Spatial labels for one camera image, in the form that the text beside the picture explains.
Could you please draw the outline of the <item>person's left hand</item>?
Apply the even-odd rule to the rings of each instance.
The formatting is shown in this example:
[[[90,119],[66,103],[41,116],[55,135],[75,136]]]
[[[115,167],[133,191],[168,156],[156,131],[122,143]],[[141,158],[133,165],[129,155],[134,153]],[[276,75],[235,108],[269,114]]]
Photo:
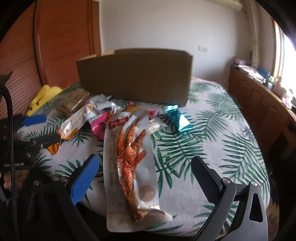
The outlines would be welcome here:
[[[3,180],[4,189],[11,189],[11,172],[1,172],[1,180]]]

